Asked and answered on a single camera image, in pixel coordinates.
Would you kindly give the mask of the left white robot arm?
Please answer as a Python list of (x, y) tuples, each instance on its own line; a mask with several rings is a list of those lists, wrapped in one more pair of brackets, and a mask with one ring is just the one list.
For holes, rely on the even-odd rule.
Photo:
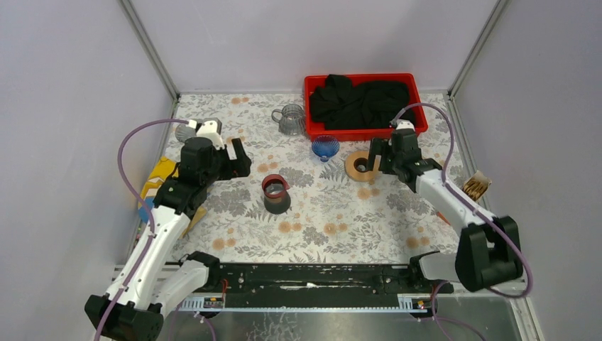
[(148, 221), (121, 273), (105, 293), (91, 295), (84, 311), (93, 324), (95, 340), (156, 340), (164, 319), (197, 289), (210, 292), (224, 282), (220, 261), (195, 251), (166, 280), (158, 277), (170, 250), (192, 222), (217, 181), (249, 176), (251, 159), (240, 139), (231, 144), (231, 159), (215, 118), (183, 121), (193, 131), (180, 152), (180, 162), (158, 188), (148, 205), (128, 183), (128, 189), (146, 211)]

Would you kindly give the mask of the dark glass carafe red rim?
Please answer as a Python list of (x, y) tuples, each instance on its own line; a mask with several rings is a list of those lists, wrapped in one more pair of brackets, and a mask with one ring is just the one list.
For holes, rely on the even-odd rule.
[(289, 210), (291, 198), (288, 193), (288, 182), (278, 174), (270, 174), (261, 184), (265, 209), (274, 215), (280, 215)]

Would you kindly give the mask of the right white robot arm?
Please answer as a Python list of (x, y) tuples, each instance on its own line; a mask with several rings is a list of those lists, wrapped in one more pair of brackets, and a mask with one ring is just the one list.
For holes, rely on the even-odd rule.
[(522, 277), (516, 221), (496, 216), (447, 182), (442, 166), (423, 158), (412, 129), (395, 130), (388, 139), (372, 139), (368, 167), (374, 166), (395, 175), (426, 200), (459, 236), (453, 254), (432, 251), (411, 258), (407, 283), (413, 291), (424, 293), (436, 280), (444, 280), (459, 282), (475, 292)]

